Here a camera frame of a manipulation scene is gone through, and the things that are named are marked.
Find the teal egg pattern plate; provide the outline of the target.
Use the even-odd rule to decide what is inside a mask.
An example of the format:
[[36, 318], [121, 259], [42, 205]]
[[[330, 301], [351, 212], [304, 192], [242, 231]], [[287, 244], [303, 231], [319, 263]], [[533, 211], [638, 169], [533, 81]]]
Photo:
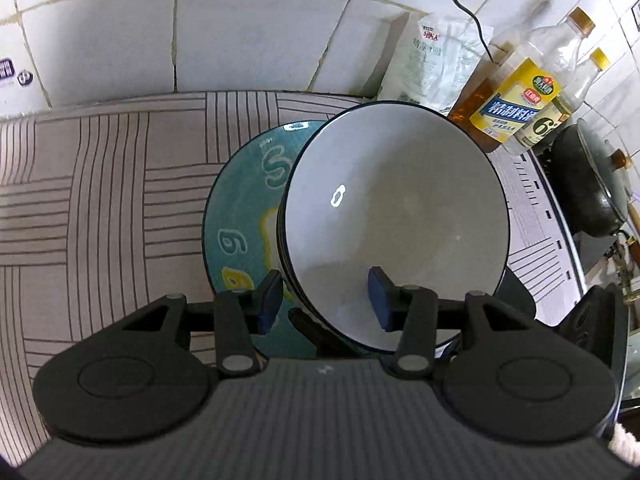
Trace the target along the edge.
[[[321, 120], [308, 120], [269, 129], [224, 164], [207, 197], [202, 227], [203, 257], [214, 292], [253, 289], [280, 266], [278, 207], [297, 155], [322, 125]], [[267, 358], [360, 355], [288, 290], [270, 332], [255, 335], [253, 344]]]

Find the clear vinegar bottle green label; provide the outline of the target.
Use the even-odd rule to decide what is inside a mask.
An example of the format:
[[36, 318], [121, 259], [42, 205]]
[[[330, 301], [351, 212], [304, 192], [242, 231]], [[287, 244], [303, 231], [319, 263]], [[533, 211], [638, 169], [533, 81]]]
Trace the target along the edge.
[[582, 106], [597, 76], [610, 64], [606, 54], [600, 48], [595, 48], [589, 58], [577, 65], [573, 79], [566, 88], [506, 141], [506, 151], [513, 156], [521, 155], [566, 122]]

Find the black wok with glass lid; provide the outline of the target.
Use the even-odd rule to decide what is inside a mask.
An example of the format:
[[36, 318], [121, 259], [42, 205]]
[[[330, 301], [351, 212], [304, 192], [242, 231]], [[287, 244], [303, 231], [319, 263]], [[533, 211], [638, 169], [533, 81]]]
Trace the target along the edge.
[[563, 128], [548, 151], [548, 180], [570, 232], [614, 234], [628, 220], [625, 172], [631, 160], [579, 119]]

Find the blue label wall sticker lower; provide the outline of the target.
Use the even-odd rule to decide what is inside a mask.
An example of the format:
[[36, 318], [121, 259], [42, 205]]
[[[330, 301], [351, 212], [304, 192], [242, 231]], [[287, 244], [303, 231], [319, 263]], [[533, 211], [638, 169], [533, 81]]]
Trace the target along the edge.
[[29, 87], [35, 75], [28, 67], [17, 66], [10, 58], [0, 60], [0, 87]]

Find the striped grey table mat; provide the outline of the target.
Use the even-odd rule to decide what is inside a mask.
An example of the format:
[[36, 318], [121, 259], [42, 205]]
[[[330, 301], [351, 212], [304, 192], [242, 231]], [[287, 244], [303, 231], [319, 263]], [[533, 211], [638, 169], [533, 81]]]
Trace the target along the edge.
[[240, 148], [351, 96], [166, 94], [1, 125], [1, 454], [44, 442], [32, 381], [51, 356], [172, 292], [207, 301], [205, 206]]

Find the white seasoning bag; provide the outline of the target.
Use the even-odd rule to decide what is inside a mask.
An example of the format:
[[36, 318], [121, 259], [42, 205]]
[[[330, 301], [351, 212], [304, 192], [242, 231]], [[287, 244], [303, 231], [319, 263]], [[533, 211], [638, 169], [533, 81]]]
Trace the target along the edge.
[[379, 101], [421, 105], [446, 115], [494, 36], [468, 18], [411, 13], [378, 89]]

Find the yellow label oil bottle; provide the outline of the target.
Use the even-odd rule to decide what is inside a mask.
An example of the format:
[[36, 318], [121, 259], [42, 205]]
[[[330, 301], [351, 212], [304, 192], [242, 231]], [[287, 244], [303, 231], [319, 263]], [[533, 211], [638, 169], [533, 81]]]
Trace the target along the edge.
[[594, 29], [579, 6], [564, 21], [528, 32], [448, 118], [490, 153], [556, 98], [573, 77], [582, 40]]

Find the white bowl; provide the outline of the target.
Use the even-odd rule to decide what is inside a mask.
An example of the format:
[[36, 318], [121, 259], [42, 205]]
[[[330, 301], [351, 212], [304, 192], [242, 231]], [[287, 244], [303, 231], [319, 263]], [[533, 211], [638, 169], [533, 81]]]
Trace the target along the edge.
[[492, 294], [510, 220], [494, 165], [463, 130], [434, 110], [383, 101], [345, 110], [304, 144], [277, 240], [296, 299], [352, 344], [390, 353], [399, 336], [376, 318], [369, 271], [449, 300]]

